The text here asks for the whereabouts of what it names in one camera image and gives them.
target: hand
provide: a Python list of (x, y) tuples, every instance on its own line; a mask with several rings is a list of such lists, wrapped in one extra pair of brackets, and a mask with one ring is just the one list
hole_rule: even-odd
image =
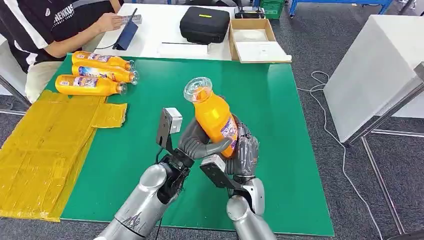
[(117, 30), (121, 27), (122, 16), (111, 12), (103, 13), (94, 24), (97, 26), (100, 33)]
[(209, 136), (193, 117), (179, 138), (178, 148), (192, 159), (201, 159), (224, 151), (232, 141), (226, 137), (220, 142), (208, 144)]
[[(238, 139), (231, 158), (225, 158), (221, 155), (226, 165), (225, 173), (238, 176), (254, 176), (258, 164), (258, 140), (237, 116), (232, 116), (237, 125)], [(193, 118), (182, 133), (178, 148), (192, 159), (201, 159), (213, 154), (220, 154), (230, 145), (232, 139), (228, 137), (217, 143), (208, 144), (208, 142), (208, 135), (196, 118)]]

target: orange juice bottle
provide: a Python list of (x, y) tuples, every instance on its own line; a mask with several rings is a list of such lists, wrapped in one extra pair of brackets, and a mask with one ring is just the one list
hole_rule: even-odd
[(139, 82), (137, 71), (127, 71), (119, 66), (97, 66), (94, 62), (77, 62), (72, 65), (72, 74), (75, 76), (86, 76), (95, 78), (107, 78), (114, 82), (132, 83)]
[(109, 78), (59, 75), (55, 82), (59, 93), (66, 95), (110, 96), (112, 94), (125, 94), (125, 83), (114, 82)]
[(236, 147), (238, 131), (230, 107), (212, 91), (212, 82), (207, 77), (196, 77), (184, 88), (184, 98), (194, 104), (194, 116), (213, 143), (231, 138), (231, 144), (222, 151), (229, 158)]
[(127, 71), (135, 70), (135, 64), (133, 60), (126, 61), (119, 56), (100, 55), (87, 51), (76, 51), (72, 53), (72, 63), (76, 64), (78, 62), (94, 63), (96, 67), (117, 66)]

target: green table mat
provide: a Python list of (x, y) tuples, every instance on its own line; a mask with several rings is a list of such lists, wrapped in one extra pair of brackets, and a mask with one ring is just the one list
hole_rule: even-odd
[[(127, 58), (135, 60), (138, 85), (109, 103), (128, 103), (121, 128), (98, 129), (61, 215), (62, 219), (111, 221), (155, 162), (156, 134), (162, 108), (176, 107), (183, 116), (181, 131), (194, 116), (183, 89), (195, 77), (208, 77), (216, 94), (225, 96), (236, 114), (259, 140), (256, 175), (265, 187), (264, 219), (276, 233), (333, 236), (334, 230), (321, 185), (290, 64), (241, 64), (235, 61)], [(68, 56), (54, 80), (71, 73)], [(180, 134), (172, 140), (177, 147)], [(216, 188), (197, 161), (162, 225), (233, 230), (227, 217), (227, 191)]]

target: yellow plastic sheet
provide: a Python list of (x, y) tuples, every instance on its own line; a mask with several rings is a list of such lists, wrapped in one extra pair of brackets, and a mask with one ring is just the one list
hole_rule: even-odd
[(0, 149), (0, 216), (59, 222), (95, 127), (125, 119), (127, 104), (105, 100), (42, 93)]

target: table leg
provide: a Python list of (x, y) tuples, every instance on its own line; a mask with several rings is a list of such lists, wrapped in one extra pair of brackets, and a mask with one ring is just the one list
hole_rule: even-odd
[(298, 0), (292, 0), (290, 11), (289, 11), (291, 19), (295, 17), (295, 10), (296, 10), (297, 4), (298, 4)]
[(393, 204), (392, 198), (390, 197), (389, 191), (387, 190), (386, 184), (383, 180), (383, 177), (380, 173), (380, 170), (377, 166), (376, 160), (374, 159), (373, 153), (371, 152), (371, 148), (368, 145), (367, 139), (364, 136), (361, 136), (362, 144), (365, 148), (366, 154), (368, 155), (369, 162), (371, 163), (372, 169), (374, 170), (375, 176), (377, 177), (378, 184), (380, 185), (381, 190), (383, 191), (384, 198), (387, 202), (388, 208), (390, 209), (391, 216), (393, 217), (394, 223), (396, 224), (397, 230), (399, 234), (404, 234), (404, 226), (399, 219), (398, 212), (396, 211), (395, 205)]
[(364, 137), (369, 134), (374, 129), (378, 128), (384, 121), (390, 118), (393, 114), (403, 108), (406, 104), (412, 101), (416, 96), (420, 95), (424, 92), (424, 62), (421, 62), (414, 69), (417, 77), (421, 80), (421, 83), (416, 86), (411, 92), (409, 92), (406, 96), (404, 96), (400, 101), (398, 101), (395, 105), (393, 105), (388, 111), (386, 111), (382, 116), (380, 116), (377, 120), (371, 123), (367, 128), (365, 128), (361, 133), (355, 136), (348, 143), (353, 144), (358, 138)]
[(253, 0), (253, 7), (259, 7), (261, 0)]
[(385, 4), (383, 4), (382, 6), (381, 6), (381, 9), (380, 9), (380, 11), (378, 12), (378, 14), (384, 14), (385, 12), (386, 12), (386, 10), (389, 8), (389, 6), (390, 6), (390, 4), (392, 3), (392, 1), (391, 0), (389, 0), (389, 1), (387, 1)]
[(414, 0), (408, 0), (405, 6), (403, 6), (402, 9), (397, 13), (397, 15), (403, 15), (413, 3)]
[(409, 132), (409, 131), (392, 131), (392, 130), (374, 129), (374, 130), (371, 131), (371, 133), (424, 138), (424, 133)]
[[(9, 91), (15, 98), (22, 102), (26, 107), (30, 107), (31, 103), (18, 90), (16, 90), (6, 79), (0, 75), (0, 85)], [(25, 115), (25, 111), (14, 111), (9, 109), (0, 109), (2, 114)]]

